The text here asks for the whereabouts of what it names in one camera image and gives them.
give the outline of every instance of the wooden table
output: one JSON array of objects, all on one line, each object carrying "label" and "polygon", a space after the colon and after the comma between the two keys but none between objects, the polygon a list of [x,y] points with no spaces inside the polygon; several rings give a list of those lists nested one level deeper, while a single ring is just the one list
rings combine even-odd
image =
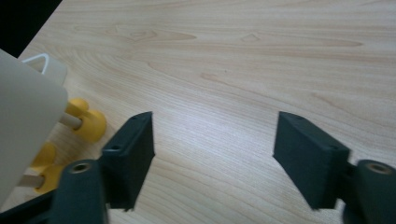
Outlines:
[{"label": "wooden table", "polygon": [[[64,0],[21,58],[65,63],[69,98],[106,114],[87,144],[57,126],[57,163],[98,158],[153,111],[157,156],[112,223],[340,223],[314,213],[272,158],[278,111],[396,166],[396,2]],[[35,197],[16,188],[6,209]]]}]

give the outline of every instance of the wood grain surface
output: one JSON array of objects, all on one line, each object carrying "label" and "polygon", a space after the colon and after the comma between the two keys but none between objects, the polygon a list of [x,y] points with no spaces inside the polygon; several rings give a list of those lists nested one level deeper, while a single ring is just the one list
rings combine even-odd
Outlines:
[{"label": "wood grain surface", "polygon": [[[63,0],[21,58],[65,63],[69,97],[106,114],[93,145],[58,125],[57,163],[98,158],[154,113],[155,157],[134,212],[111,223],[341,223],[313,212],[272,158],[278,111],[396,166],[396,2]],[[15,188],[7,209],[35,197]]]}]

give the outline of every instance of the yellow object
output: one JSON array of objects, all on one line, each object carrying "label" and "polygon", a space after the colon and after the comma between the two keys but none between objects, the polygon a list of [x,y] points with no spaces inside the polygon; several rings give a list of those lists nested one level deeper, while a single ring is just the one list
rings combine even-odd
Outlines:
[{"label": "yellow object", "polygon": [[36,188],[35,192],[44,194],[53,189],[58,188],[59,179],[61,178],[62,170],[61,165],[51,165],[47,167],[40,175],[44,177],[44,183],[40,188]]},{"label": "yellow object", "polygon": [[38,173],[42,173],[47,167],[55,161],[56,148],[50,142],[46,142],[38,154],[35,156],[30,168]]},{"label": "yellow object", "polygon": [[82,139],[97,142],[105,134],[105,116],[100,111],[89,110],[85,100],[80,98],[70,100],[65,112],[82,120],[81,126],[73,130]]}]

